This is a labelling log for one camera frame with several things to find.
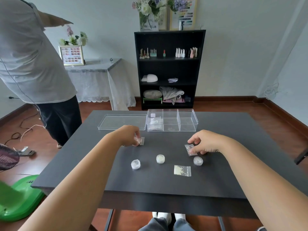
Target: jar lid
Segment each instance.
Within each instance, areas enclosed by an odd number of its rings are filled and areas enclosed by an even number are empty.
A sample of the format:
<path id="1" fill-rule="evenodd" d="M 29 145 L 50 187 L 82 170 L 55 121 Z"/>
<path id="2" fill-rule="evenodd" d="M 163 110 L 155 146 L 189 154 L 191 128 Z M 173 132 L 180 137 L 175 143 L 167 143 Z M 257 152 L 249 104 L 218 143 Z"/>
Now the jar lid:
<path id="1" fill-rule="evenodd" d="M 164 155 L 157 155 L 156 156 L 156 162 L 159 164 L 163 164 L 165 162 L 165 156 Z"/>
<path id="2" fill-rule="evenodd" d="M 131 163 L 132 169 L 139 169 L 140 168 L 140 161 L 138 159 L 135 159 Z"/>
<path id="3" fill-rule="evenodd" d="M 196 166 L 201 166 L 203 164 L 203 159 L 200 156 L 195 156 L 195 158 L 193 159 L 193 163 Z"/>

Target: dark gray table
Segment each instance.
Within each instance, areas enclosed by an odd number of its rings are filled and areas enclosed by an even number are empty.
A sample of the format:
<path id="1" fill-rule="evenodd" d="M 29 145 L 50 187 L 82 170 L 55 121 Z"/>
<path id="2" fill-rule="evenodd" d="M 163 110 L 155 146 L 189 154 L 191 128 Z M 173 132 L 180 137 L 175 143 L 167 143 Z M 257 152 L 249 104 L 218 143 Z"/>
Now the dark gray table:
<path id="1" fill-rule="evenodd" d="M 49 194 L 110 131 L 98 130 L 105 114 L 146 114 L 145 111 L 93 111 L 68 140 L 32 187 Z M 308 195 L 308 178 L 247 113 L 196 112 L 198 131 L 211 130 L 238 140 L 259 159 Z M 147 132 L 144 146 L 118 151 L 100 208 L 160 211 L 208 216 L 256 218 L 228 162 L 221 153 L 201 156 L 193 164 L 184 145 L 195 132 Z M 164 164 L 156 163 L 163 154 Z M 133 171 L 131 161 L 141 168 Z M 174 165 L 191 166 L 191 177 L 173 174 Z"/>

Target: person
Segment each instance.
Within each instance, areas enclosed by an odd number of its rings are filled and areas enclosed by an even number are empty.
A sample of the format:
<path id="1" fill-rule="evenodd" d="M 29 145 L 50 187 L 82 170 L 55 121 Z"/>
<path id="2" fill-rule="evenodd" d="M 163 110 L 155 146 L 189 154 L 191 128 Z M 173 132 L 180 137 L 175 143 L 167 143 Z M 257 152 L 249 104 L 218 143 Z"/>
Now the person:
<path id="1" fill-rule="evenodd" d="M 43 31 L 69 23 L 24 0 L 0 0 L 0 78 L 22 101 L 36 106 L 58 148 L 82 121 L 77 91 Z"/>
<path id="2" fill-rule="evenodd" d="M 106 134 L 42 202 L 19 231 L 88 230 L 101 201 L 115 155 L 123 146 L 138 145 L 139 128 L 123 126 Z M 234 139 L 202 130 L 188 143 L 191 152 L 221 152 L 252 208 L 267 231 L 304 231 L 308 197 Z M 192 230 L 177 214 L 175 231 Z M 167 230 L 170 214 L 153 213 L 141 231 Z"/>

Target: glass vase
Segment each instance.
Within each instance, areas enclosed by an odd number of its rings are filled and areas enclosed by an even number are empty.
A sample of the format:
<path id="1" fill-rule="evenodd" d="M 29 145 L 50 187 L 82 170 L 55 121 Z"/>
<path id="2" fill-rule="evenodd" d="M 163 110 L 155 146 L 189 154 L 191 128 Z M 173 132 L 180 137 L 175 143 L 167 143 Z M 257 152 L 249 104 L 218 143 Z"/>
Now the glass vase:
<path id="1" fill-rule="evenodd" d="M 140 23 L 140 31 L 158 31 L 158 22 L 154 21 L 153 14 L 149 14 L 148 16 L 143 15 L 139 12 L 139 23 Z"/>

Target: person's arm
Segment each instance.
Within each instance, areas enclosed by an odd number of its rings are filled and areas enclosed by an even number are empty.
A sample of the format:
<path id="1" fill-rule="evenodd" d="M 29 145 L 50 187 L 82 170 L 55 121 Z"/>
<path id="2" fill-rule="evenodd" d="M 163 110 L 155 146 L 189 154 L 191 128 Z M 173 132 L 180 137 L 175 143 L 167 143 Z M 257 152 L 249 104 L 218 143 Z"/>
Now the person's arm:
<path id="1" fill-rule="evenodd" d="M 90 227 L 121 145 L 138 143 L 139 128 L 123 126 L 105 135 L 42 202 L 19 231 L 86 231 Z"/>
<path id="2" fill-rule="evenodd" d="M 63 18 L 47 14 L 41 11 L 38 11 L 39 16 L 44 24 L 44 27 L 57 27 L 57 26 L 64 26 L 65 24 L 73 24 L 70 21 L 67 21 Z"/>
<path id="3" fill-rule="evenodd" d="M 308 229 L 308 197 L 236 140 L 210 131 L 195 133 L 192 152 L 221 152 L 267 231 Z"/>

